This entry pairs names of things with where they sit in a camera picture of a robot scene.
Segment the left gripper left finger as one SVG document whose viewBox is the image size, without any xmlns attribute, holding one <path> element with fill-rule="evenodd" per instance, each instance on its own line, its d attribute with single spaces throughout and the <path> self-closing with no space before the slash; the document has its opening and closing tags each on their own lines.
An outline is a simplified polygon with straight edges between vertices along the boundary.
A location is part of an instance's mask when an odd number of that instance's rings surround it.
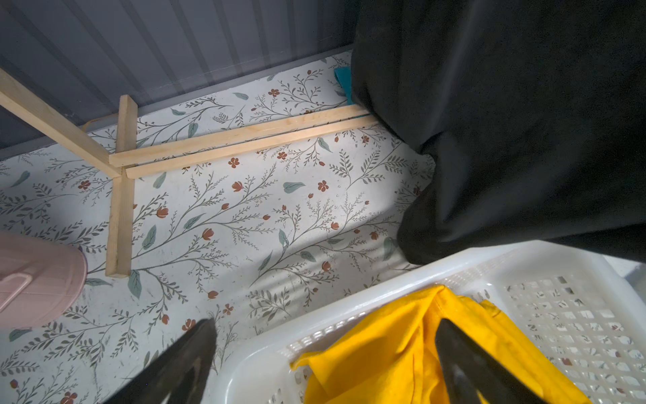
<svg viewBox="0 0 646 404">
<path fill-rule="evenodd" d="M 200 320 L 107 402 L 202 402 L 215 357 L 216 339 L 215 320 Z"/>
</svg>

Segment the black t-shirt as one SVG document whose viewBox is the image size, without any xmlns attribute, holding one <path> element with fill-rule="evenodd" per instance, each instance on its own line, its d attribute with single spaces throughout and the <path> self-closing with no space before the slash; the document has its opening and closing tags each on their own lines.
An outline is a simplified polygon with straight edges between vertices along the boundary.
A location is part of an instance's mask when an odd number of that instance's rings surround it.
<svg viewBox="0 0 646 404">
<path fill-rule="evenodd" d="M 362 1 L 351 69 L 435 163 L 410 263 L 531 240 L 644 262 L 644 2 Z"/>
</svg>

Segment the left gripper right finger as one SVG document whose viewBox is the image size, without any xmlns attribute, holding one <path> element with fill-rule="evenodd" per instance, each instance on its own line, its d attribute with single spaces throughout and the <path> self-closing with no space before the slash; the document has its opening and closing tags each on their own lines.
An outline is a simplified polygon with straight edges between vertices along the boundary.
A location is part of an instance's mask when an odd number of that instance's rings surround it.
<svg viewBox="0 0 646 404">
<path fill-rule="evenodd" d="M 449 402 L 544 402 L 449 319 L 440 321 L 435 345 Z"/>
</svg>

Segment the yellow t-shirt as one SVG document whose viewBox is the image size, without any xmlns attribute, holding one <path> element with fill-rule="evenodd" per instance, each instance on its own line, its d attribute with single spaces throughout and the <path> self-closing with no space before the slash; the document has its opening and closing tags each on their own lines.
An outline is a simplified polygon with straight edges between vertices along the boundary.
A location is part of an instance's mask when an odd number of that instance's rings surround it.
<svg viewBox="0 0 646 404">
<path fill-rule="evenodd" d="M 512 320 L 489 301 L 434 286 L 370 313 L 321 352 L 301 355 L 291 370 L 312 374 L 307 403 L 447 403 L 435 336 L 451 321 L 548 403 L 587 403 Z"/>
</svg>

